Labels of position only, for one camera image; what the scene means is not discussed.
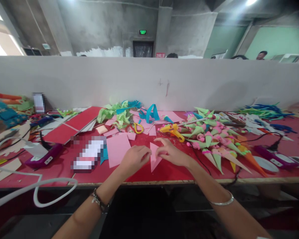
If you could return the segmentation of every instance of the scissors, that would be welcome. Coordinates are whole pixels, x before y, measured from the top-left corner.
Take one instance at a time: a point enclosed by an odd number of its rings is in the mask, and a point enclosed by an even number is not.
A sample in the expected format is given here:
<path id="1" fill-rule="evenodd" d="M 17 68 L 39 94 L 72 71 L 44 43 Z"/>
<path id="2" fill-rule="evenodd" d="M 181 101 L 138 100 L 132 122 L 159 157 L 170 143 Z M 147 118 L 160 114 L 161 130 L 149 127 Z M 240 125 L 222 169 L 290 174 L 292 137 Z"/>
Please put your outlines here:
<path id="1" fill-rule="evenodd" d="M 137 126 L 141 127 L 141 131 L 137 131 Z M 134 133 L 137 133 L 137 134 L 141 134 L 144 132 L 144 127 L 138 123 L 135 123 L 133 119 L 130 119 L 130 124 L 128 124 L 126 126 L 125 132 L 127 132 L 128 127 L 130 127 L 134 131 Z"/>

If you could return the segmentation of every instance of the white partition wall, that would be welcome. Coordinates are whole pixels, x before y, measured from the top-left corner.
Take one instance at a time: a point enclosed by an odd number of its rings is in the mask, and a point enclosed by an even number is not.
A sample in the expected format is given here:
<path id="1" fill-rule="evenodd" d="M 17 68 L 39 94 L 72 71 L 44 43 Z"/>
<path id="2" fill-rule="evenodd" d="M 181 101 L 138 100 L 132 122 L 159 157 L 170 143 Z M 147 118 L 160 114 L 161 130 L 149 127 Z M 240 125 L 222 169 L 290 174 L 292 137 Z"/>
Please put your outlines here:
<path id="1" fill-rule="evenodd" d="M 299 64 L 276 61 L 111 57 L 0 57 L 0 93 L 43 92 L 69 109 L 139 100 L 160 110 L 235 110 L 264 97 L 299 101 Z"/>

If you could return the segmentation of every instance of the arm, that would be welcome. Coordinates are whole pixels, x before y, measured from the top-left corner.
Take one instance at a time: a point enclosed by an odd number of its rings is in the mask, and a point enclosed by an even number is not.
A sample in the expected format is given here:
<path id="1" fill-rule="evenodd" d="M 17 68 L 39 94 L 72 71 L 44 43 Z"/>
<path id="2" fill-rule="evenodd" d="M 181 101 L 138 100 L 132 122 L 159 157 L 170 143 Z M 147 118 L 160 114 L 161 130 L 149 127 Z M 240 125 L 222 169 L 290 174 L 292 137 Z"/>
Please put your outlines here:
<path id="1" fill-rule="evenodd" d="M 168 139 L 157 138 L 154 141 L 161 141 L 164 145 L 157 149 L 156 156 L 160 152 L 166 151 L 168 155 L 162 154 L 159 156 L 175 165 L 186 167 L 193 175 L 208 201 L 229 201 L 231 197 L 229 192 L 207 174 L 197 161 L 178 150 Z M 211 204 L 211 206 L 233 238 L 271 238 L 268 232 L 236 200 L 227 206 L 217 206 L 214 204 Z"/>
<path id="2" fill-rule="evenodd" d="M 145 146 L 133 146 L 126 152 L 121 164 L 96 190 L 96 194 L 105 205 L 109 203 L 121 183 L 149 161 L 150 155 L 151 150 Z M 56 232 L 53 239 L 88 238 L 102 213 L 99 205 L 92 203 L 92 200 L 93 197 L 89 196 Z"/>

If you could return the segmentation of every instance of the doorway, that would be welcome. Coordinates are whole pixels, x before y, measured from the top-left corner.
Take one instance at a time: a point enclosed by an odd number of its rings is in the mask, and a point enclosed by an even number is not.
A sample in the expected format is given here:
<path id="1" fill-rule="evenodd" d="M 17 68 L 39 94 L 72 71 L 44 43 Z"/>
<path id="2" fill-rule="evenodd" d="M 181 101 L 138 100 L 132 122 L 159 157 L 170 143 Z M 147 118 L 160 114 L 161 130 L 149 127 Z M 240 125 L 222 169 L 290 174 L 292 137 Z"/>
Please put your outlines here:
<path id="1" fill-rule="evenodd" d="M 153 41 L 133 41 L 133 57 L 153 57 Z"/>

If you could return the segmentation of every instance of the bracelet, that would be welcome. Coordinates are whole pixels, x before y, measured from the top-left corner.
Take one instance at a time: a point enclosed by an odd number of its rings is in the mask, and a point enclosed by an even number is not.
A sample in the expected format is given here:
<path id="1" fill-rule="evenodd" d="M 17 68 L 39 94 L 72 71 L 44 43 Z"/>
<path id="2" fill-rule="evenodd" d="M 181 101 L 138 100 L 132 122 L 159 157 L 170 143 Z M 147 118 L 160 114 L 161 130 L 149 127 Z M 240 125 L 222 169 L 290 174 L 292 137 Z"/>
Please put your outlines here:
<path id="1" fill-rule="evenodd" d="M 93 193 L 91 194 L 91 196 L 93 197 L 92 203 L 97 203 L 100 206 L 100 209 L 102 211 L 102 213 L 105 213 L 108 211 L 110 204 L 105 205 L 101 199 L 99 198 L 99 196 L 96 194 L 96 188 L 94 189 Z"/>
<path id="2" fill-rule="evenodd" d="M 231 204 L 234 201 L 234 196 L 232 195 L 232 193 L 230 191 L 227 190 L 227 192 L 230 193 L 230 199 L 227 202 L 211 202 L 209 201 L 211 204 L 217 205 L 217 206 L 227 206 L 229 204 Z"/>

